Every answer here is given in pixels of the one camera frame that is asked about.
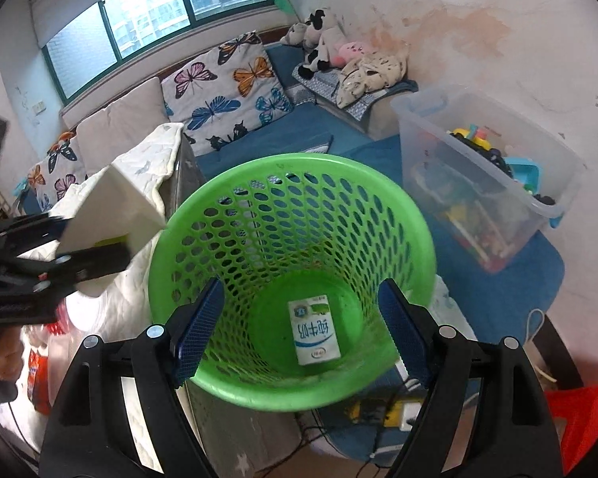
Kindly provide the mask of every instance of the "laundry basket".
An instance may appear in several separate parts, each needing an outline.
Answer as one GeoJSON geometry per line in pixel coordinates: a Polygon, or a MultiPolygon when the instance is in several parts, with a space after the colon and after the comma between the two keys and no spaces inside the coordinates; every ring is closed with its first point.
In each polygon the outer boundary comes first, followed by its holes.
{"type": "Polygon", "coordinates": [[[193,302],[212,276],[226,303],[193,381],[240,406],[307,410],[394,365],[379,284],[392,277],[428,305],[434,247],[414,202],[382,174],[330,155],[279,155],[214,178],[171,217],[150,267],[153,320],[193,302]],[[300,366],[287,303],[322,294],[341,358],[300,366]]]}

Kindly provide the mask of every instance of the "white carton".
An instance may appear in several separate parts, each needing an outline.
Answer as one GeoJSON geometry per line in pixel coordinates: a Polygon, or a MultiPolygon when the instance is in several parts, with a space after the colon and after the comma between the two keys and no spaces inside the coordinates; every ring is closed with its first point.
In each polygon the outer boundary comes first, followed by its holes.
{"type": "Polygon", "coordinates": [[[301,366],[341,357],[326,295],[288,302],[288,309],[301,366]]]}

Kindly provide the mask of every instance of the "electrical outlet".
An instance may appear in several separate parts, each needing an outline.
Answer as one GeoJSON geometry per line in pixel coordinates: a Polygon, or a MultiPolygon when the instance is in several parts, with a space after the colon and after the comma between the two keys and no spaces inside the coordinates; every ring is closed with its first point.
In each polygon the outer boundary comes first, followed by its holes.
{"type": "Polygon", "coordinates": [[[44,100],[40,100],[40,102],[33,105],[33,112],[35,114],[40,114],[46,109],[46,104],[44,100]]]}

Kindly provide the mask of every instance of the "butterfly pillow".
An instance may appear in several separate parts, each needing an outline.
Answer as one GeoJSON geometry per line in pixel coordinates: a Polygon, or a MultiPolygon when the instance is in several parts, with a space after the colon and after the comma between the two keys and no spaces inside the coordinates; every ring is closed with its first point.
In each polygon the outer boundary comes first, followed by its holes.
{"type": "Polygon", "coordinates": [[[83,183],[86,178],[75,133],[66,132],[47,151],[46,158],[29,171],[27,183],[42,212],[48,212],[72,184],[83,183]]]}
{"type": "Polygon", "coordinates": [[[292,110],[255,32],[196,57],[164,80],[162,90],[169,119],[185,124],[198,156],[292,110]]]}

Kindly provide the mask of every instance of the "person's hand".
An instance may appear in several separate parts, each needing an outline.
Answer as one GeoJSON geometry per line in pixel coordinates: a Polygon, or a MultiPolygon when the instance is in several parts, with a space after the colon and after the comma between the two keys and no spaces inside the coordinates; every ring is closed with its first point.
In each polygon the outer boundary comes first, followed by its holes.
{"type": "Polygon", "coordinates": [[[0,327],[0,380],[16,382],[24,361],[24,344],[20,341],[20,327],[0,327]]]}

